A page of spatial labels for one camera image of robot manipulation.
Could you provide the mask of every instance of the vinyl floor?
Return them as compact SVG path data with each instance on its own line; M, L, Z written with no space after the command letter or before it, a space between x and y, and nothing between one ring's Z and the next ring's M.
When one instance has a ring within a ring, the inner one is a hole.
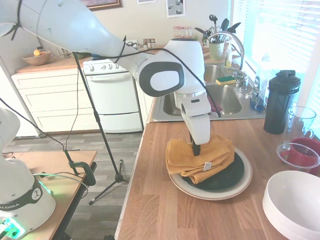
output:
M54 135L53 137L65 143L67 136ZM122 174L129 180L142 133L107 134L106 137L117 166L120 159L123 159ZM65 232L72 236L72 240L108 240L108 236L116 232L128 184L125 182L115 184L94 205L89 206L88 201L104 190L115 178L115 171L107 148L101 133L79 133L70 135L67 149L97 151L95 158L97 168L94 173L96 185L91 186L88 195L80 201ZM15 139L3 152L60 150L61 145L46 137Z

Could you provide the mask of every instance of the utensil holder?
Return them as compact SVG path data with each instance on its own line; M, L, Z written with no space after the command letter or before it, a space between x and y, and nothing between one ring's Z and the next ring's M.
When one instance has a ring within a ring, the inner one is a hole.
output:
M225 43L209 43L210 57L215 61L221 61L224 58Z

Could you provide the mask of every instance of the faucet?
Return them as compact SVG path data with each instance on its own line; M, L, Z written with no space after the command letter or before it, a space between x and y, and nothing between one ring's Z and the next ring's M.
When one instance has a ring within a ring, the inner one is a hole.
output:
M242 71L242 68L244 66L244 59L245 59L245 48L241 43L241 41L239 40L239 38L237 38L236 35L228 31L218 31L210 35L208 38L209 43L212 38L219 35L225 35L227 37L232 38L240 49L241 62L240 62L239 69L234 67L227 67L226 69L233 71L233 76L236 78L236 88L239 90L239 92L246 91L248 88L248 75Z

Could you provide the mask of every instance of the dark green plate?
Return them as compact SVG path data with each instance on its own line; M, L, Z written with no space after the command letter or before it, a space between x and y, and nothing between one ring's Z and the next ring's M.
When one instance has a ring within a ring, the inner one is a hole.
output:
M182 177L189 185L208 192L225 190L236 185L244 176L245 165L241 157L235 152L234 161L226 169L207 178L203 182L194 184L190 177Z

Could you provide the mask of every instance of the bottle lid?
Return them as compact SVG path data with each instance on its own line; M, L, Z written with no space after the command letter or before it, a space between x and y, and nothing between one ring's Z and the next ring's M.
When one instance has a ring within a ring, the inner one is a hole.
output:
M294 70L281 70L269 81L269 90L279 94L294 94L299 91L301 79Z

